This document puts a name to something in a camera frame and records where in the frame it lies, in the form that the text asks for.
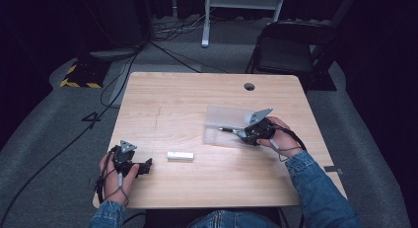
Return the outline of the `white eraser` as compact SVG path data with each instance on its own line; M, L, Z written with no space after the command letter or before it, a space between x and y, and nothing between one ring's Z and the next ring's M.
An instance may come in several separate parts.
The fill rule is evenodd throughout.
M194 154L188 152L168 152L167 159L169 161L184 161L191 162L194 160Z

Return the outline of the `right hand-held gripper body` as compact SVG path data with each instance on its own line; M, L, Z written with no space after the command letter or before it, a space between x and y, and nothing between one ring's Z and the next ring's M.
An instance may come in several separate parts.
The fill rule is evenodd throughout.
M267 116L273 111L272 108L253 112L245 117L247 126L253 125L253 133L248 133L249 136L257 136L258 139L270 139L275 130L272 128L272 123Z

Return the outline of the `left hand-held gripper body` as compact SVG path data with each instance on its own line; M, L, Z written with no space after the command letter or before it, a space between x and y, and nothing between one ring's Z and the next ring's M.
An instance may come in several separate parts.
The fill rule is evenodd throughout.
M113 153L113 164L116 171L123 177L126 177L133 166L132 158L137 147L127 141L121 140L118 145L115 145L111 152Z

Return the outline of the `clear plastic pencil case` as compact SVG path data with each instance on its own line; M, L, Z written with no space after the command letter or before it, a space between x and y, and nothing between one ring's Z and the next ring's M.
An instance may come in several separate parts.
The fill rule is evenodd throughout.
M247 123L245 117L254 111L234 109L226 107L208 106L203 134L203 142L209 145L246 148L248 144L244 143L235 134L221 131L219 127L244 130Z

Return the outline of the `person's legs in jeans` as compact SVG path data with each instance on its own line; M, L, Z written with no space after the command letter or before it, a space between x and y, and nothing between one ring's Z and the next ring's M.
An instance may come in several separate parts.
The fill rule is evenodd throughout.
M270 219L253 212L216 210L192 221L187 228L281 228Z

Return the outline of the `white metal desk frame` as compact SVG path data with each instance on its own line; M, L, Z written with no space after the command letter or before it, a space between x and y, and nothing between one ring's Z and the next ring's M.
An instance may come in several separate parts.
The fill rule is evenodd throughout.
M277 22L284 0L205 0L204 26L201 46L209 46L210 12L215 8L255 9L273 11L274 22Z

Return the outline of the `black yellow striped stand base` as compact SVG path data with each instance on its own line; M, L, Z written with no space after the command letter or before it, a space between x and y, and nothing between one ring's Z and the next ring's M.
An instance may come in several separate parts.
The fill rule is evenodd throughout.
M61 87L74 88L102 88L110 62L94 60L92 63L80 63L74 61L68 69L64 79L61 81Z

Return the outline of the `person's left hand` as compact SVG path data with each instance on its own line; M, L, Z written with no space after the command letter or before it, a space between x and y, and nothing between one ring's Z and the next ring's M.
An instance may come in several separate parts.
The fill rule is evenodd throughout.
M139 169L139 165L134 164L131 167L129 173L122 180L122 186L120 186L118 172L114 169L112 159L112 154L105 154L100 161L100 170L104 170L105 176L104 200L114 201L123 206L126 206Z

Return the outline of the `person's right hand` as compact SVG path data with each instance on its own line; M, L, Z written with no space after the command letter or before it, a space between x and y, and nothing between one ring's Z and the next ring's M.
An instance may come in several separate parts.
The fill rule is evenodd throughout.
M262 146L270 147L279 155L288 159L303 151L298 142L281 129L277 129L271 139L258 139L257 143Z

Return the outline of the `black equipment stand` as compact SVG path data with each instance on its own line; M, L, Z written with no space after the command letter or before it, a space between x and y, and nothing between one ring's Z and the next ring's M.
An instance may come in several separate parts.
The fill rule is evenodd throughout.
M94 57L123 59L142 50L152 35L149 0L82 0L110 44Z

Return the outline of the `black folding chair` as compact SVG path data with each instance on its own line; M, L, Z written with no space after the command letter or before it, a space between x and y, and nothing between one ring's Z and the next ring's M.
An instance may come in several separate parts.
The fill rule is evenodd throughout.
M246 67L255 71L296 76L305 92L335 91L328 72L340 41L334 27L305 21L277 21L258 35Z

